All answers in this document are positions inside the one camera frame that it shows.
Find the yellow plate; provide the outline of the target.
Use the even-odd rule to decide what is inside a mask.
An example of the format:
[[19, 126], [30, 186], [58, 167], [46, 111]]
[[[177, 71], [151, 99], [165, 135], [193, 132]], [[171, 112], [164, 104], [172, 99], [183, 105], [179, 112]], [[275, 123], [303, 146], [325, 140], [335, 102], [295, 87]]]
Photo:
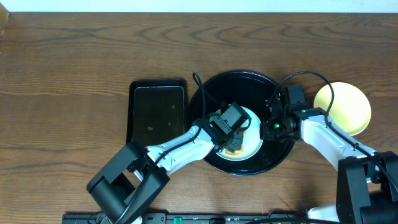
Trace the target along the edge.
[[364, 131], [371, 120], [371, 105], [357, 87], [345, 82], [331, 83], [334, 100], [329, 112], [333, 122], [350, 136]]

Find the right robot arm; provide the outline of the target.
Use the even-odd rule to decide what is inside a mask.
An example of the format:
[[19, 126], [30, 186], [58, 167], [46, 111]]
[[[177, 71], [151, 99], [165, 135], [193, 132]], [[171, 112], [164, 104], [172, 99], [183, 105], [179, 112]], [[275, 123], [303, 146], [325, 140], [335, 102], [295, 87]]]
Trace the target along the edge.
[[337, 126], [320, 108], [265, 119], [263, 139], [301, 140], [337, 171], [336, 202], [308, 210], [308, 217], [340, 223], [397, 223], [397, 154], [378, 152]]

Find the light blue plate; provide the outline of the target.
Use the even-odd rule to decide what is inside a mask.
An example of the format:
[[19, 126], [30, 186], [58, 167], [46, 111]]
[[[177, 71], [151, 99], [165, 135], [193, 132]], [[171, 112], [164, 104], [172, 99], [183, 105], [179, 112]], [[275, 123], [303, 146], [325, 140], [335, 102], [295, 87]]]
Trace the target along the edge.
[[263, 140], [260, 138], [261, 120], [248, 108], [243, 107], [243, 109], [251, 117], [251, 124], [248, 125], [249, 121], [246, 121], [242, 125], [242, 127], [248, 126], [248, 128], [243, 132], [243, 142], [240, 150], [229, 152], [227, 148], [223, 148], [221, 151], [216, 153], [218, 157], [228, 161], [243, 161], [255, 155], [255, 153], [261, 148], [263, 143]]

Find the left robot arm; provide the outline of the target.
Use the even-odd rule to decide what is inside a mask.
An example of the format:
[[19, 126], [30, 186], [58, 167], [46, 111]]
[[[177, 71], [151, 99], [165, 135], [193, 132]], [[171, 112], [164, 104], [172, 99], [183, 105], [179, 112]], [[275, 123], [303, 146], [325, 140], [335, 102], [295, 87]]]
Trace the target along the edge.
[[183, 135], [163, 144], [143, 147], [127, 143], [89, 182], [88, 193], [111, 223], [134, 223], [183, 166], [206, 157], [234, 132], [250, 127], [251, 120], [238, 121], [235, 128], [220, 127], [197, 119]]

